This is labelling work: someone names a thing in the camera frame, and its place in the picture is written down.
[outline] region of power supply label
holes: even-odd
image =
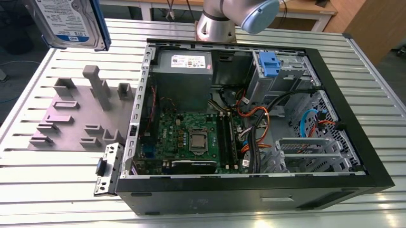
[[[172,67],[206,68],[205,56],[173,56]]]
[[[83,17],[75,10],[82,6],[75,0],[37,0],[37,3],[59,39],[73,42],[89,41],[90,34]]]

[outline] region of metal bracket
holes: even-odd
[[[106,146],[97,168],[98,182],[94,196],[117,196],[116,187],[121,176],[124,152],[125,147],[118,142]]]

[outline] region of hard drive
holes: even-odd
[[[99,0],[23,0],[51,48],[108,51],[112,39]]]

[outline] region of gray plastic tab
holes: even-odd
[[[130,83],[120,83],[117,92],[120,93],[121,100],[134,100],[134,94]]]
[[[53,106],[55,109],[79,109],[81,107],[78,101],[55,101]]]
[[[114,136],[110,134],[109,130],[105,130],[105,134],[103,134],[103,140],[106,142],[106,144],[112,144],[112,143],[124,143],[125,139],[122,137],[122,134],[120,132],[120,130],[116,131]]]
[[[102,80],[102,86],[103,86],[103,89],[106,91],[108,96],[112,97],[113,94],[110,92],[110,87],[109,87],[109,84],[108,84],[106,80]],[[95,92],[94,92],[94,88],[90,88],[90,91],[91,91],[91,94],[94,95],[94,97],[97,98],[97,95],[95,95]]]
[[[31,137],[30,143],[37,147],[42,147],[42,146],[53,146],[54,141],[50,137],[42,135],[42,136]]]
[[[70,89],[75,89],[77,86],[70,78],[59,78],[54,85],[54,89],[61,97],[73,96]]]
[[[46,122],[49,123],[73,123],[74,118],[70,115],[49,115]]]
[[[99,100],[102,109],[105,111],[109,111],[113,108],[113,106],[110,104],[109,94],[105,89],[106,87],[103,87],[102,80],[99,78],[99,71],[101,70],[98,66],[87,65],[85,66],[82,74],[90,80],[91,87],[94,89],[93,93]]]
[[[38,130],[42,134],[59,132],[59,128],[54,123],[39,123]]]
[[[85,131],[89,134],[103,134],[105,133],[105,129],[103,129],[101,124],[87,124],[87,125],[85,125]]]
[[[102,146],[102,143],[97,137],[81,138],[79,143],[85,148]]]

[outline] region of metal work surface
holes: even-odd
[[[341,34],[269,29],[237,31],[240,43],[320,49],[396,187],[320,211],[137,216],[120,197],[94,197],[103,152],[27,150],[57,94],[58,77],[89,86],[85,65],[98,65],[110,86],[137,88],[146,39],[194,40],[194,25],[109,19],[109,52],[51,49],[0,128],[0,226],[73,227],[404,227],[406,225],[406,110],[357,44]]]

